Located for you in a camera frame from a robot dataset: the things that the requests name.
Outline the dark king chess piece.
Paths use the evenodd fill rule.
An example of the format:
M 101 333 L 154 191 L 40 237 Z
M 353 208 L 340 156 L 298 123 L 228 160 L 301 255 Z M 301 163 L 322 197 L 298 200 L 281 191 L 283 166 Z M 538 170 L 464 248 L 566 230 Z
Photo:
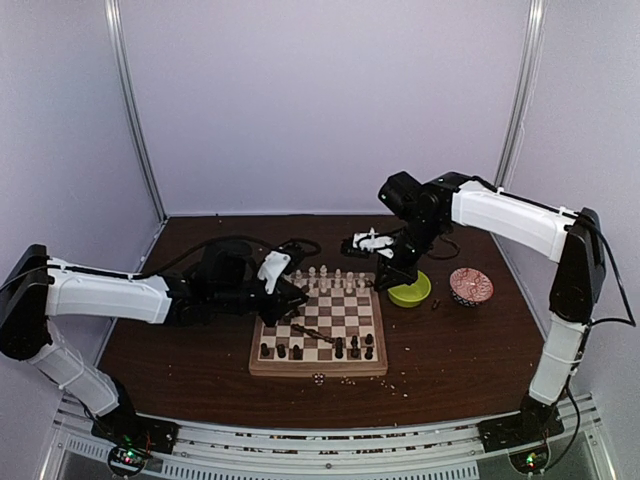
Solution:
M 344 358 L 344 338 L 337 337 L 334 342 L 334 354 L 336 359 Z

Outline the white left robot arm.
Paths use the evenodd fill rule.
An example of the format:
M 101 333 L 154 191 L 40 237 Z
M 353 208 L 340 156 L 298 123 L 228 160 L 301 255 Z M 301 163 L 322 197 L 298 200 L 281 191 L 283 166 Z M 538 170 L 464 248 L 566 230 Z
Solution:
M 307 294 L 286 280 L 318 248 L 300 239 L 271 247 L 256 261 L 248 236 L 198 245 L 201 259 L 179 274 L 172 262 L 147 274 L 99 270 L 56 259 L 43 245 L 27 248 L 1 287 L 1 352 L 39 369 L 84 405 L 115 443 L 133 444 L 147 431 L 125 387 L 85 363 L 52 317 L 116 317 L 151 325 L 207 324 L 218 314 L 256 314 L 273 326 L 305 304 Z

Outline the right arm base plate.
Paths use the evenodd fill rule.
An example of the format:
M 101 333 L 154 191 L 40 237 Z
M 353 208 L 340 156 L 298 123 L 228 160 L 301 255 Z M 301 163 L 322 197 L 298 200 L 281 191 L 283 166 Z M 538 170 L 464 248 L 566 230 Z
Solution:
M 544 425 L 527 424 L 521 413 L 483 420 L 477 424 L 486 453 L 540 442 L 545 437 L 562 434 L 565 428 L 559 419 L 551 418 Z

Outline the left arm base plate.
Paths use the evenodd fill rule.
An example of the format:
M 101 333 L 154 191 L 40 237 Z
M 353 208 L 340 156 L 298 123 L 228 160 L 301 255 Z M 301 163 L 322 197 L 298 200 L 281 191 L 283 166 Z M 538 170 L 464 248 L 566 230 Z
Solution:
M 145 453 L 171 454 L 179 426 L 149 417 L 98 417 L 91 428 L 95 437 Z

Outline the dark knight chess piece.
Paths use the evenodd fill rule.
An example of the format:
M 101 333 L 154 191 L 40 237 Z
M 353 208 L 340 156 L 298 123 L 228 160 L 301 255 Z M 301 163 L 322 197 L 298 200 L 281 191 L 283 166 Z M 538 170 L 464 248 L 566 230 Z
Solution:
M 351 348 L 349 349 L 349 356 L 351 359 L 360 359 L 361 358 L 361 346 L 360 346 L 360 337 L 358 335 L 353 335 L 351 337 Z

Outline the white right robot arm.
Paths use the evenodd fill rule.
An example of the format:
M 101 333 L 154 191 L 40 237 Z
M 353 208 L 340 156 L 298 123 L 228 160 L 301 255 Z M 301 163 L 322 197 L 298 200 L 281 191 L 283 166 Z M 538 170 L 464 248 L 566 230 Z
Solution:
M 547 304 L 532 302 L 530 308 L 547 315 L 548 328 L 512 423 L 519 440 L 535 440 L 550 426 L 582 360 L 606 279 L 598 214 L 589 208 L 545 205 L 458 172 L 420 182 L 400 171 L 387 178 L 378 198 L 402 222 L 399 230 L 380 235 L 370 248 L 378 256 L 378 290 L 415 282 L 419 260 L 438 236 L 455 226 L 481 230 L 547 261 Z

